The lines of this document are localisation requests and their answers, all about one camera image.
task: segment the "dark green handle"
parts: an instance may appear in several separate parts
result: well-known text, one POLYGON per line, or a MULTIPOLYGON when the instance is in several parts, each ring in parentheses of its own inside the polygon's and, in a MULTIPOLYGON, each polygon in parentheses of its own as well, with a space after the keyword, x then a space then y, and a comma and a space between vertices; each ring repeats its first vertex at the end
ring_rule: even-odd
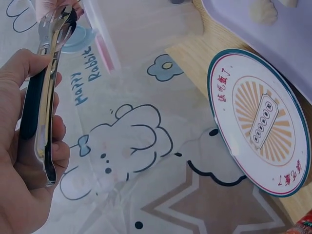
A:
POLYGON ((45 73, 46 68, 29 80, 19 128, 19 136, 24 140, 36 134, 45 73))

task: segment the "orange sunburst pattern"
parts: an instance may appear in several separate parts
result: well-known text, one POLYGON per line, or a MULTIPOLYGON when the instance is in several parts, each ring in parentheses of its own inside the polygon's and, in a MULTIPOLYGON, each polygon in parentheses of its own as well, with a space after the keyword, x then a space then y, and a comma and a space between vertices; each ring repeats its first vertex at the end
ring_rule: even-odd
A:
POLYGON ((240 78, 233 88, 233 108, 239 128, 252 150, 267 163, 274 166, 287 164, 294 152, 294 128, 290 114, 277 93, 268 84, 255 77, 240 78), (264 143, 257 148, 250 140, 253 125, 259 126, 256 118, 262 114, 259 107, 263 95, 269 95, 277 105, 278 114, 265 119, 268 133, 261 139, 264 143))

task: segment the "plate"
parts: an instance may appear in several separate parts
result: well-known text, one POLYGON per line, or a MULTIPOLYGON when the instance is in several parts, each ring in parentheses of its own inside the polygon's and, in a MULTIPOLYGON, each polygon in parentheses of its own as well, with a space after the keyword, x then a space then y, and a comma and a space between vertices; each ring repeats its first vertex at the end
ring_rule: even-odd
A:
POLYGON ((228 49, 207 78, 214 119, 236 163, 271 195, 295 194, 310 169, 306 119, 280 73, 257 55, 228 49))

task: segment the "wooden table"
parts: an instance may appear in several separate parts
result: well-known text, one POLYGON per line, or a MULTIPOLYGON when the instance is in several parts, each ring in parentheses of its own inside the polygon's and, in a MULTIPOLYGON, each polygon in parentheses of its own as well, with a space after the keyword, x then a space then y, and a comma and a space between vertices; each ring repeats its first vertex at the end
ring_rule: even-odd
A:
MULTIPOLYGON (((166 52, 176 61, 203 95, 208 98, 206 83, 207 70, 210 61, 219 51, 226 48, 240 48, 254 53, 256 52, 234 34, 214 22, 205 12, 201 0, 194 0, 194 5, 202 15, 205 27, 204 36, 170 47, 166 52)), ((293 90, 304 110, 310 135, 312 136, 312 106, 295 88, 293 90)), ((305 213, 312 209, 311 182, 312 170, 305 186, 299 192, 291 197, 280 198, 293 222, 298 221, 305 213)))

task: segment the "hand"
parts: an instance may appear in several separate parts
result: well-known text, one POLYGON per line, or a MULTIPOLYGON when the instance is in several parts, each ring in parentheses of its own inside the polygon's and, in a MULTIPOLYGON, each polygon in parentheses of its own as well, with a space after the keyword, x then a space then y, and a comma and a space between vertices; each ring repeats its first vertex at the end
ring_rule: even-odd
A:
POLYGON ((77 17, 83 15, 84 11, 79 4, 79 0, 36 0, 36 19, 40 22, 41 18, 44 17, 49 11, 53 10, 60 5, 72 5, 76 10, 77 17))
MULTIPOLYGON (((34 76, 50 62, 47 56, 35 55, 29 50, 16 52, 0 69, 0 233, 30 234, 40 228, 47 220, 54 187, 29 191, 15 170, 18 135, 15 131, 26 90, 20 91, 27 76, 34 76)), ((55 93, 54 113, 59 104, 55 93)), ((66 133, 63 120, 53 116, 52 157, 59 182, 65 172, 70 148, 62 142, 66 133)))

